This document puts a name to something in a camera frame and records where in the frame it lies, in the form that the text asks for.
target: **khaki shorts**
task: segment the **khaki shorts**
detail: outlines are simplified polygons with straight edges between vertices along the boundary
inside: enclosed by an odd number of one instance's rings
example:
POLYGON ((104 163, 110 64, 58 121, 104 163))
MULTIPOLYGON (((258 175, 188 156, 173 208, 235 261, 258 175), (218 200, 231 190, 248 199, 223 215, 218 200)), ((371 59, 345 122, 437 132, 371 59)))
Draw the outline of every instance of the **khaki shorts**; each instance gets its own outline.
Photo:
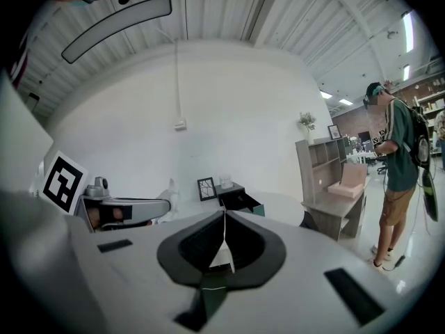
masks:
POLYGON ((394 226, 404 219, 415 190, 416 186, 402 192, 395 192, 391 189, 387 189, 380 222, 387 226, 394 226))

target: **ceiling light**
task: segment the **ceiling light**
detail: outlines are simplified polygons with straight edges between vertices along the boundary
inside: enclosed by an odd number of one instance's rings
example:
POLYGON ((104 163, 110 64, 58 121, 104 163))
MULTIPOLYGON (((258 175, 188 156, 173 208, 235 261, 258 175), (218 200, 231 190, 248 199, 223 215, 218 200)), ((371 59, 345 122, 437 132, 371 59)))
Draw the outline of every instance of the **ceiling light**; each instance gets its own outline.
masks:
POLYGON ((410 78, 410 65, 407 64, 405 67, 403 67, 403 81, 408 80, 410 78))
POLYGON ((405 25, 406 52, 409 52, 414 48, 414 32, 412 30, 411 13, 407 13, 403 16, 403 24, 405 25))
POLYGON ((99 42, 135 24, 172 13, 171 0, 145 0, 113 13, 82 33, 62 52, 68 63, 74 63, 99 42))
POLYGON ((342 99, 340 100, 341 103, 346 104, 346 105, 352 105, 353 103, 351 103, 349 100, 346 99, 342 99))
POLYGON ((325 99, 329 99, 332 96, 331 94, 327 94, 325 92, 322 92, 321 90, 320 90, 320 93, 321 93, 321 96, 324 97, 325 99))

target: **table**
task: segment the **table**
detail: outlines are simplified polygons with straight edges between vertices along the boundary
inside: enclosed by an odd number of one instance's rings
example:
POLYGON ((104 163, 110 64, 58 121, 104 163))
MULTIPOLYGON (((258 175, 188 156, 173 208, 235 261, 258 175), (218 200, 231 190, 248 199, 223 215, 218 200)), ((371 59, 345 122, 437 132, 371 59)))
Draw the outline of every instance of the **table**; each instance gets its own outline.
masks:
POLYGON ((358 160, 359 164, 365 164, 366 163, 366 158, 371 158, 371 159, 375 159, 377 156, 375 155, 374 152, 357 152, 354 154, 347 154, 346 158, 347 159, 356 159, 358 160))

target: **person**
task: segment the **person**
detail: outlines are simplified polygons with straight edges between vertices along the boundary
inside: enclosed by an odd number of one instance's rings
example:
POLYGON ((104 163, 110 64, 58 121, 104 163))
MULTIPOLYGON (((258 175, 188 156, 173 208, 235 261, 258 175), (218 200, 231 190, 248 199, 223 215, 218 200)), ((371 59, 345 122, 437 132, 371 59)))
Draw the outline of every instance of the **person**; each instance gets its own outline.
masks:
POLYGON ((442 170, 445 172, 445 108, 434 120, 434 131, 437 133, 437 146, 442 149, 442 170))
POLYGON ((406 224, 406 213, 416 189, 419 169, 404 146, 414 146, 414 126, 410 110, 401 100, 395 98, 380 83, 371 83, 366 89, 370 108, 378 108, 387 120, 385 141, 375 149, 377 155, 387 156, 388 185, 380 217, 378 246, 372 247, 375 258, 369 263, 382 271, 383 260, 391 259, 391 252, 400 239, 406 224))
MULTIPOLYGON (((15 87, 18 87, 26 69, 29 45, 35 37, 35 26, 32 22, 36 15, 43 13, 48 0, 21 0, 24 6, 15 9, 13 14, 5 14, 4 26, 11 26, 2 42, 8 48, 2 54, 0 67, 5 67, 15 87)), ((79 1, 79 0, 55 0, 55 1, 79 1)), ((0 8, 3 11, 10 10, 17 4, 16 0, 2 0, 0 8)))

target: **sneaker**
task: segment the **sneaker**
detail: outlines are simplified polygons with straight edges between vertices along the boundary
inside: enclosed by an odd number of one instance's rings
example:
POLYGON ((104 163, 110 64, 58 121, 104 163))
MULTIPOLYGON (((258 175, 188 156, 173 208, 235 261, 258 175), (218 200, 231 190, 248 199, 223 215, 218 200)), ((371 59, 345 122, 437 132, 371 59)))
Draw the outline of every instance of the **sneaker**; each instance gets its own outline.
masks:
POLYGON ((369 266, 371 266, 373 269, 375 269, 376 271, 378 271, 378 272, 380 272, 380 273, 384 273, 384 271, 383 271, 383 266, 382 265, 380 265, 380 266, 376 266, 376 265, 374 265, 374 259, 373 258, 370 258, 368 261, 366 261, 367 262, 367 264, 369 265, 369 266))
MULTIPOLYGON (((374 255, 377 255, 377 246, 376 245, 373 245, 373 247, 371 248, 371 252, 374 255)), ((391 261, 391 259, 392 259, 392 252, 387 251, 387 254, 385 255, 385 257, 383 259, 386 260, 386 261, 391 261)))

